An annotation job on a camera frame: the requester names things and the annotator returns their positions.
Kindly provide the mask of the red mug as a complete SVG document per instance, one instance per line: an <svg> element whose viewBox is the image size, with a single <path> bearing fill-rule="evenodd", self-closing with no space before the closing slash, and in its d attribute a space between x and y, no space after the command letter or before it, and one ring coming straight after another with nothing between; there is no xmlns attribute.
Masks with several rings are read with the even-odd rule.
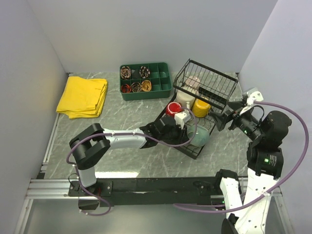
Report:
<svg viewBox="0 0 312 234"><path fill-rule="evenodd" d="M182 112L183 109L180 105L180 103L178 102L170 102L167 106L166 106L166 111L165 113L171 117L174 117L175 114L178 114L180 112Z"/></svg>

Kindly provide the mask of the yellow mug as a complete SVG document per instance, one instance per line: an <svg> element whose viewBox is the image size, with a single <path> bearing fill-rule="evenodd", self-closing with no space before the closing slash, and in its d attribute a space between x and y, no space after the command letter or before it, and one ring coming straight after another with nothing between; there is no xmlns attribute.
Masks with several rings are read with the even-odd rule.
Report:
<svg viewBox="0 0 312 234"><path fill-rule="evenodd" d="M196 117L203 118L208 114L210 108L210 104L196 98L193 104L192 112Z"/></svg>

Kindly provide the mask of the white mug green inside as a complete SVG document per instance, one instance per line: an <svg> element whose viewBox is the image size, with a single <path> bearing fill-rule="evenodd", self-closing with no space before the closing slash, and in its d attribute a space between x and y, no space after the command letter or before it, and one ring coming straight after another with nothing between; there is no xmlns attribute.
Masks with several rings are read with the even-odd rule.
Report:
<svg viewBox="0 0 312 234"><path fill-rule="evenodd" d="M195 97L192 95L189 95L181 90L178 90L176 93L176 102L180 103L182 107L187 107L188 109L191 109L193 106L193 103L195 101Z"/></svg>

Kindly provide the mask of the pink speckled mug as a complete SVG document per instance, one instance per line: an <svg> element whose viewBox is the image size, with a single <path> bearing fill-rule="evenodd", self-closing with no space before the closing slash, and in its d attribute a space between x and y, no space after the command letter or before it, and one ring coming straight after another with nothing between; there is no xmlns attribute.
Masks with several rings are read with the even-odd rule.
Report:
<svg viewBox="0 0 312 234"><path fill-rule="evenodd" d="M200 86L200 83L201 83L201 80L197 76L189 76L184 82L184 85L186 87L198 89Z"/></svg>

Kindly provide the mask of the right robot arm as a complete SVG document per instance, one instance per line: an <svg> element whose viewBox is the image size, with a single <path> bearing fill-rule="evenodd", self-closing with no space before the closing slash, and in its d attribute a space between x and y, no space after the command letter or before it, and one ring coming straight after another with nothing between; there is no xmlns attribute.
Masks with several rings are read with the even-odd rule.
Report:
<svg viewBox="0 0 312 234"><path fill-rule="evenodd" d="M284 157L280 145L289 132L291 119L280 111L271 111L256 119L253 109L246 109L242 101L228 102L224 113L210 112L219 131L230 123L229 130L240 129L251 142L247 148L248 183L245 198L237 173L221 169L214 181L214 189L223 194L226 217L222 222L223 234L263 234L271 202L267 191L281 176Z"/></svg>

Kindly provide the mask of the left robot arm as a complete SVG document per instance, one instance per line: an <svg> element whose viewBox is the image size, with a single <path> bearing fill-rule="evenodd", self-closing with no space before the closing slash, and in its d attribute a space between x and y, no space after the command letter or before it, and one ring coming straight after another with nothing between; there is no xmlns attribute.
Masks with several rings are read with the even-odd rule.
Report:
<svg viewBox="0 0 312 234"><path fill-rule="evenodd" d="M81 181L80 190L91 196L98 189L95 165L107 151L146 149L159 143L181 147L189 144L192 139L192 136L187 136L186 126L177 123L171 116L164 116L134 130L109 130L95 123L71 139L69 146Z"/></svg>

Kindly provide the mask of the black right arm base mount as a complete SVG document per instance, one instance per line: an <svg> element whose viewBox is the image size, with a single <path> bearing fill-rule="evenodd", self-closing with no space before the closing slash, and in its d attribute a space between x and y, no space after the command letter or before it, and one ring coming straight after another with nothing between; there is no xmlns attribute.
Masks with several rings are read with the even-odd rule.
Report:
<svg viewBox="0 0 312 234"><path fill-rule="evenodd" d="M199 198L197 199L197 205L222 205L224 206L224 200L221 197L212 198L212 195L221 195L221 193L217 192L214 188L213 184L197 180L193 183L193 185L198 190Z"/></svg>

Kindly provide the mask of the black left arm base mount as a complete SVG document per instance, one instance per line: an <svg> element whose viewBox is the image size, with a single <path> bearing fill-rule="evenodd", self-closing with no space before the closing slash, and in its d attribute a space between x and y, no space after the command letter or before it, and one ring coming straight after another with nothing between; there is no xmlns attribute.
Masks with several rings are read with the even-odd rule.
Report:
<svg viewBox="0 0 312 234"><path fill-rule="evenodd" d="M102 216L111 211L112 205L107 199L112 195L112 181L97 180L94 185L83 188L79 180L71 180L70 176L68 177L70 183L68 196L78 198L78 208L81 213L89 216ZM104 205L107 210L103 213L96 213L96 209L101 205Z"/></svg>

